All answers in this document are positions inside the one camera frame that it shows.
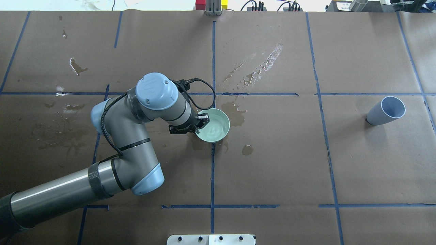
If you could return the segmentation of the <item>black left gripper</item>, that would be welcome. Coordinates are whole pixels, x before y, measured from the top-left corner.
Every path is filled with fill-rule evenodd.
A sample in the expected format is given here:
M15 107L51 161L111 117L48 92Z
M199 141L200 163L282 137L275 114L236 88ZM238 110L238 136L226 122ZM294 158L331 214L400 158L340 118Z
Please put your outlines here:
M183 124L169 125L169 132L170 134L187 134L188 132L199 134L204 129L206 121L210 121L208 114L191 114Z

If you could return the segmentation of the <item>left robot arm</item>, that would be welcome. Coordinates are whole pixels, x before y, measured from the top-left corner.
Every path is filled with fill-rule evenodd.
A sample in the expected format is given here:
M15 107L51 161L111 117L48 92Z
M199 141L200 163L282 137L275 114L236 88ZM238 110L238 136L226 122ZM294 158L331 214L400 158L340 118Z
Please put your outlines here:
M202 79L172 80L153 72L134 88L92 108L91 121L116 154L88 168L34 188L1 198L1 238L113 197L125 190L140 196L165 181L145 125L161 118L170 134L199 132L209 124L208 113L196 113L188 94Z

